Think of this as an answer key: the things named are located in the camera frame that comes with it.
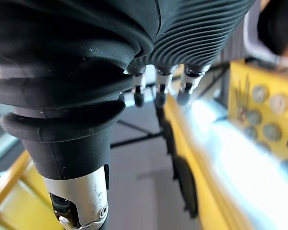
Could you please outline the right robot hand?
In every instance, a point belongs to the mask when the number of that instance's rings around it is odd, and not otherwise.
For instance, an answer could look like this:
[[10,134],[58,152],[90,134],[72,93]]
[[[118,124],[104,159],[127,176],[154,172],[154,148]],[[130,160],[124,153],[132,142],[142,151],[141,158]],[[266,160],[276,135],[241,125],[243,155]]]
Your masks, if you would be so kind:
[[108,228],[111,127],[145,65],[203,76],[251,0],[0,0],[0,119],[65,229]]

